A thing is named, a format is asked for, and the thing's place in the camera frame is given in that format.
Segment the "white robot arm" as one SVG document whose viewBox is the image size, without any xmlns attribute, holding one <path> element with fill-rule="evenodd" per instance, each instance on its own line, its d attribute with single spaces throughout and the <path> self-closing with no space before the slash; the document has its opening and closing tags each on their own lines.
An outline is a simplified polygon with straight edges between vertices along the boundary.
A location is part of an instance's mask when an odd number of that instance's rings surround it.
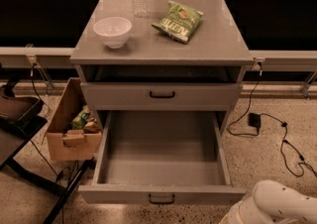
<svg viewBox="0 0 317 224">
<path fill-rule="evenodd" d="M 261 180 L 253 193 L 233 205 L 219 224 L 317 224 L 317 198 L 282 183 Z"/>
</svg>

